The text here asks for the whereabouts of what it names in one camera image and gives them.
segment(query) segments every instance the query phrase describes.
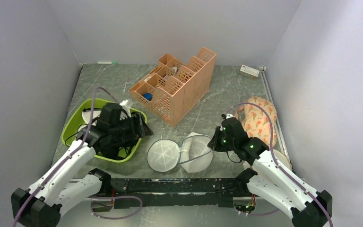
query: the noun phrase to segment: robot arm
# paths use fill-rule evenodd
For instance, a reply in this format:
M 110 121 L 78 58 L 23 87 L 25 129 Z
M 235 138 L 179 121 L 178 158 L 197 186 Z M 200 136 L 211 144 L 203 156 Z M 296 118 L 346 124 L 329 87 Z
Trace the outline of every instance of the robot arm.
M 244 170 L 236 179 L 246 184 L 251 193 L 263 197 L 283 211 L 292 219 L 295 227 L 324 226 L 328 219 L 310 194 L 317 195 L 316 199 L 329 216 L 332 214 L 332 196 L 327 191 L 318 192 L 281 162 L 276 165 L 265 143 L 259 138 L 248 138 L 242 124 L 235 117 L 223 117 L 222 127 L 216 128 L 208 147 L 218 152 L 234 151 L 241 160 L 261 170 L 276 185 L 263 179 L 252 169 Z M 305 191 L 279 168 L 283 168 L 291 178 L 301 183 Z
M 42 181 L 57 167 L 57 164 L 76 149 L 82 140 L 74 141 L 66 153 L 52 168 L 30 185 L 27 190 L 16 189 L 11 196 L 13 216 L 16 216 L 24 201 L 31 196 L 30 192 L 37 189 Z M 19 223 L 26 227 L 55 227 L 61 216 L 94 194 L 107 194 L 111 191 L 111 176 L 102 170 L 94 169 L 81 181 L 65 188 L 76 172 L 96 154 L 93 147 L 84 143 L 79 152 L 72 156 L 58 169 L 51 180 L 28 203 Z
M 16 221 L 26 227 L 55 227 L 62 215 L 85 198 L 110 194 L 111 176 L 99 169 L 90 171 L 78 183 L 65 187 L 98 152 L 105 157 L 118 157 L 119 147 L 127 147 L 152 134 L 140 115 L 132 116 L 129 105 L 127 100 L 121 104 L 107 103 L 102 108 L 97 125 L 91 126 L 88 132 L 86 128 L 80 130 L 77 140 L 44 176 L 27 190 L 15 190 L 11 196 L 13 216 L 18 217 L 17 213 L 23 209 Z

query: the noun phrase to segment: gray marble surface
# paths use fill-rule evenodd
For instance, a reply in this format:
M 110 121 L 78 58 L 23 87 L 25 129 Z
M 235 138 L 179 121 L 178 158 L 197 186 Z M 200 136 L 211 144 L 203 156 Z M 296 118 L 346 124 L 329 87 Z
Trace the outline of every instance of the gray marble surface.
M 155 65 L 85 64 L 69 106 L 66 122 L 85 100 L 92 97 L 93 90 L 98 86 L 106 88 L 119 100 L 131 99 L 128 90 L 154 67 Z M 212 137 L 215 127 L 222 121 L 220 114 L 227 111 L 232 105 L 253 96 L 267 98 L 263 78 L 252 79 L 241 76 L 237 73 L 239 68 L 215 66 L 209 91 L 174 128 L 136 102 L 133 108 L 139 109 L 147 115 L 147 124 L 154 135 L 143 138 L 136 153 L 128 162 L 113 163 L 94 158 L 79 170 L 75 178 L 83 178 L 94 168 L 108 172 L 112 178 L 236 177 L 243 170 L 242 163 L 232 163 L 225 153 L 214 152 L 210 166 L 199 173 L 189 174 L 181 166 L 177 166 L 167 173 L 159 173 L 149 167 L 147 150 L 152 143 L 160 139 L 171 139 L 180 144 L 191 132 Z M 97 97 L 110 100 L 110 97 L 104 92 L 100 92 Z M 279 143 L 275 149 L 280 150 Z M 53 162 L 55 163 L 66 150 L 67 147 L 59 141 Z M 231 159 L 238 161 L 235 154 L 232 152 L 230 154 Z
M 254 214 L 263 214 L 275 207 L 257 198 Z M 115 209 L 100 213 L 108 217 L 121 217 L 135 211 Z M 122 220 L 104 220 L 91 215 L 89 202 L 81 202 L 60 219 L 58 227 L 293 227 L 287 215 L 279 211 L 273 215 L 255 217 L 238 214 L 233 208 L 217 206 L 143 207 L 135 216 Z

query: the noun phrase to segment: marble tabletop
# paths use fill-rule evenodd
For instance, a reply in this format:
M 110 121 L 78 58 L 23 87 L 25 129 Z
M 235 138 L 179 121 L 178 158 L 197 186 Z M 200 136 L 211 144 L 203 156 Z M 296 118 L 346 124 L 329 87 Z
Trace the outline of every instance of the marble tabletop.
M 155 65 L 123 65 L 123 64 L 85 64 L 73 98 L 71 100 L 66 122 L 77 108 L 87 99 L 90 99 L 96 87 L 104 87 L 118 100 L 131 99 L 128 90 L 147 75 Z M 210 166 L 199 173 L 189 174 L 181 166 L 166 173 L 152 170 L 147 162 L 147 151 L 152 143 L 160 139 L 171 139 L 177 143 L 196 132 L 210 137 L 215 127 L 220 125 L 220 114 L 227 111 L 232 105 L 244 102 L 250 97 L 259 96 L 269 98 L 264 84 L 263 74 L 259 79 L 253 79 L 238 74 L 240 67 L 215 66 L 209 91 L 174 127 L 170 127 L 159 117 L 150 112 L 140 103 L 135 102 L 133 108 L 143 111 L 147 115 L 147 125 L 154 132 L 153 136 L 142 139 L 134 156 L 125 163 L 113 163 L 93 158 L 88 161 L 77 173 L 75 178 L 83 178 L 90 170 L 100 168 L 111 174 L 112 178 L 234 178 L 242 170 L 243 164 L 231 162 L 225 153 L 214 152 Z M 98 98 L 110 100 L 104 92 Z M 281 150 L 283 143 L 277 143 L 276 150 Z M 67 150 L 61 140 L 58 143 L 53 163 L 55 163 Z M 238 157 L 231 152 L 230 157 L 238 161 Z

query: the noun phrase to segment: blue object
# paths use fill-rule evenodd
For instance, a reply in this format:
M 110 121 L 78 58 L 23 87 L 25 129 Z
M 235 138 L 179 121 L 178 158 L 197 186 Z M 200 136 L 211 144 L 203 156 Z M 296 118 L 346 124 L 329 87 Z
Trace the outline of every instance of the blue object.
M 151 99 L 152 99 L 152 94 L 151 94 L 151 93 L 145 93 L 145 94 L 143 95 L 143 97 L 144 97 L 144 98 L 146 98 L 148 101 L 151 101 Z

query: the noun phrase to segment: mesh strainer lid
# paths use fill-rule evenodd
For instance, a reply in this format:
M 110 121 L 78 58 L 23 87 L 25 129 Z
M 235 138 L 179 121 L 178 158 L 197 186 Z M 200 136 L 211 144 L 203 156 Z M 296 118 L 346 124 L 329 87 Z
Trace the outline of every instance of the mesh strainer lid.
M 209 154 L 212 150 L 207 146 L 211 138 L 207 135 L 201 135 L 192 132 L 181 142 L 180 164 L 188 163 L 203 155 Z
M 148 150 L 149 166 L 158 172 L 166 172 L 176 167 L 180 158 L 179 145 L 172 140 L 158 140 Z

